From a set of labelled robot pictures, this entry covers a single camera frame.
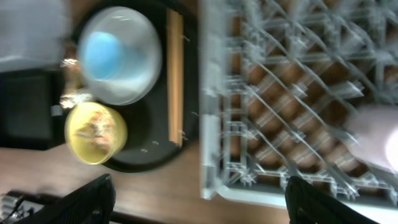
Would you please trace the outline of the light blue cup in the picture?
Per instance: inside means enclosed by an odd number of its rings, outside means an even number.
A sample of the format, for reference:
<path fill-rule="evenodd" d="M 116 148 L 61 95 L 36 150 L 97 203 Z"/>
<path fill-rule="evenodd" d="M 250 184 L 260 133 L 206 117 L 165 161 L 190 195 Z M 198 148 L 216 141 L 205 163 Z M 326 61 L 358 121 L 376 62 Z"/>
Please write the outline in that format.
<path fill-rule="evenodd" d="M 80 49 L 81 64 L 94 80 L 112 79 L 121 67 L 123 56 L 123 44 L 107 32 L 91 33 Z"/>

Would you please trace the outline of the grey round plate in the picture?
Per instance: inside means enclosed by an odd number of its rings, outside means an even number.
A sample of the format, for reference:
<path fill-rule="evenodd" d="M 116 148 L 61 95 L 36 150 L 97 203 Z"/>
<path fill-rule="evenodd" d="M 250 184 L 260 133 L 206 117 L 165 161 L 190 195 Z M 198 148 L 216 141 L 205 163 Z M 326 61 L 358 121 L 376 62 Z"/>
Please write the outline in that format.
<path fill-rule="evenodd" d="M 143 98 L 158 80 L 162 45 L 145 15 L 113 6 L 88 20 L 77 58 L 84 83 L 95 97 L 111 105 L 128 105 Z"/>

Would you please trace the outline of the pink plastic cup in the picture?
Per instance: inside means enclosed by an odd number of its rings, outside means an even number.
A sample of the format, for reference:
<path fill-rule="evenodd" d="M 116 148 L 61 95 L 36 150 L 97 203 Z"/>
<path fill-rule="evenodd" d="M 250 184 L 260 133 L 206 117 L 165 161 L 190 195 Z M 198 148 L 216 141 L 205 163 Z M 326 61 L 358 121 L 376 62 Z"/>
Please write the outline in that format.
<path fill-rule="evenodd" d="M 397 172 L 397 107 L 367 105 L 348 117 L 349 152 L 374 167 Z"/>

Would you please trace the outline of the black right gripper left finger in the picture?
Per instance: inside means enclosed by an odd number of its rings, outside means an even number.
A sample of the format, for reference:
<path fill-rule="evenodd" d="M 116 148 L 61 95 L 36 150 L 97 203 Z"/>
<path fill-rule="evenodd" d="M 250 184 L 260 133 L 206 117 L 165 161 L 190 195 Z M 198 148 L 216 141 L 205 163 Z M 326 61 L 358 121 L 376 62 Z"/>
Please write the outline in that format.
<path fill-rule="evenodd" d="M 108 224 L 115 201 L 112 178 L 103 174 L 16 224 Z"/>

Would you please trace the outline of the yellow bowl with food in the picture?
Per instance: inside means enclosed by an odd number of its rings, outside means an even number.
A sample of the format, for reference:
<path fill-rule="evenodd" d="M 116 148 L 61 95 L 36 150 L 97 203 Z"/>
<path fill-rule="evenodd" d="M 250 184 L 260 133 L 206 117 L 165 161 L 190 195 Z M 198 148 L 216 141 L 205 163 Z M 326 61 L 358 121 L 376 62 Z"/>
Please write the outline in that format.
<path fill-rule="evenodd" d="M 108 161 L 127 141 L 127 125 L 114 109 L 94 102 L 80 103 L 71 110 L 65 123 L 65 141 L 85 164 Z"/>

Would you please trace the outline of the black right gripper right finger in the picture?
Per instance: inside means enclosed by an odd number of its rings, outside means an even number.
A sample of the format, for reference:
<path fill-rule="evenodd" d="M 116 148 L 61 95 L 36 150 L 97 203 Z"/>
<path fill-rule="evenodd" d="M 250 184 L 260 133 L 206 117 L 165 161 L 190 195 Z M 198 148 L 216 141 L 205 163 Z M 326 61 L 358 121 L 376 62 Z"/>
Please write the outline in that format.
<path fill-rule="evenodd" d="M 377 224 L 297 176 L 285 188 L 290 224 Z"/>

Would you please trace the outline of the wooden chopstick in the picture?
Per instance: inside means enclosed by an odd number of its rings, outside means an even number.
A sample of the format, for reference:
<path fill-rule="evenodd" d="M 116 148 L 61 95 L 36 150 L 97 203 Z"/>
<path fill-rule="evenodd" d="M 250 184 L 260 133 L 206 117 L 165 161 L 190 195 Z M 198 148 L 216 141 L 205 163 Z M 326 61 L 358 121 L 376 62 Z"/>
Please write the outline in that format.
<path fill-rule="evenodd" d="M 183 17 L 167 9 L 167 98 L 169 140 L 183 144 Z"/>

